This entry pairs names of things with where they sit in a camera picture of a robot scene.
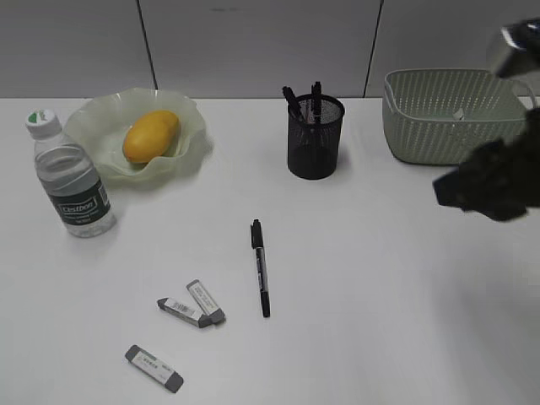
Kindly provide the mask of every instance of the basket handle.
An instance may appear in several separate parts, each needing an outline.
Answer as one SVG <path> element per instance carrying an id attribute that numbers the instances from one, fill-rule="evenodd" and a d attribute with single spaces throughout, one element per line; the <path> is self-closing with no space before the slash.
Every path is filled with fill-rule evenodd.
<path id="1" fill-rule="evenodd" d="M 527 83 L 522 82 L 521 80 L 517 80 L 515 78 L 511 78 L 509 80 L 512 82 L 512 85 L 513 85 L 512 89 L 514 89 L 515 87 L 519 87 L 519 88 L 524 89 L 526 91 L 526 95 L 528 95 L 529 98 L 531 99 L 532 108 L 537 108 L 538 107 L 537 96 L 534 94 L 534 91 L 532 91 L 531 86 L 529 86 Z"/>
<path id="2" fill-rule="evenodd" d="M 388 108 L 390 109 L 390 112 L 392 114 L 395 114 L 396 101 L 394 99 L 394 92 L 392 91 L 392 87 L 390 87 L 390 84 L 386 80 L 385 80 L 385 98 L 386 98 L 386 103 L 388 104 Z"/>

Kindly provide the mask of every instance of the eraser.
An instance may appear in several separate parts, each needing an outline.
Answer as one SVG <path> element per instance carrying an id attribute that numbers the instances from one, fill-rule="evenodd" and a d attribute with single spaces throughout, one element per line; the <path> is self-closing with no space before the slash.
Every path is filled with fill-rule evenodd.
<path id="1" fill-rule="evenodd" d="M 193 310 L 189 306 L 183 305 L 172 298 L 162 298 L 161 300 L 158 300 L 158 307 L 196 327 L 207 327 L 208 325 L 212 325 L 212 319 L 210 319 L 209 316 L 203 314 L 199 310 Z"/>
<path id="2" fill-rule="evenodd" d="M 225 320 L 224 312 L 219 308 L 219 305 L 213 300 L 210 293 L 204 288 L 199 280 L 191 281 L 186 288 L 193 299 L 199 304 L 202 312 L 210 316 L 212 323 L 220 323 Z"/>
<path id="3" fill-rule="evenodd" d="M 177 392 L 184 383 L 176 371 L 136 344 L 127 350 L 126 359 L 171 392 Z"/>

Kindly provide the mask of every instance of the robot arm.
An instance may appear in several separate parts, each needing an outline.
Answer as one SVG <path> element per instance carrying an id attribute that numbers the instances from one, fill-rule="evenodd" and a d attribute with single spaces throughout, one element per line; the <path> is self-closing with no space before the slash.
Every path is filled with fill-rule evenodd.
<path id="1" fill-rule="evenodd" d="M 489 48 L 492 72 L 501 78 L 540 69 L 540 19 L 503 27 Z M 540 108 L 526 114 L 526 129 L 474 150 L 457 169 L 434 181 L 440 205 L 478 211 L 508 221 L 540 207 Z"/>

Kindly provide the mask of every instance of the glass bowl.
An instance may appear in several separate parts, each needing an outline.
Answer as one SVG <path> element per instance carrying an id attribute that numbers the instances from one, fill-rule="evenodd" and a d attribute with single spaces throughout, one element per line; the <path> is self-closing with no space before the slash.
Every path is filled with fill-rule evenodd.
<path id="1" fill-rule="evenodd" d="M 147 164 L 127 161 L 122 146 L 129 128 L 150 111 L 168 110 L 180 118 L 181 129 L 167 151 Z M 67 120 L 64 132 L 79 143 L 99 173 L 108 178 L 143 179 L 173 170 L 190 141 L 204 135 L 206 125 L 195 101 L 169 90 L 129 89 L 92 99 Z"/>

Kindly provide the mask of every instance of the green plastic basket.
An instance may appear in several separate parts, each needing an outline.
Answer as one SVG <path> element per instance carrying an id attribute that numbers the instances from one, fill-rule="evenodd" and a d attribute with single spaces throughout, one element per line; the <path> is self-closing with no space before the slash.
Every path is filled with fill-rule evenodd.
<path id="1" fill-rule="evenodd" d="M 408 163 L 454 165 L 477 146 L 510 141 L 525 127 L 518 85 L 536 106 L 531 88 L 486 70 L 414 69 L 388 73 L 382 115 L 394 156 Z"/>

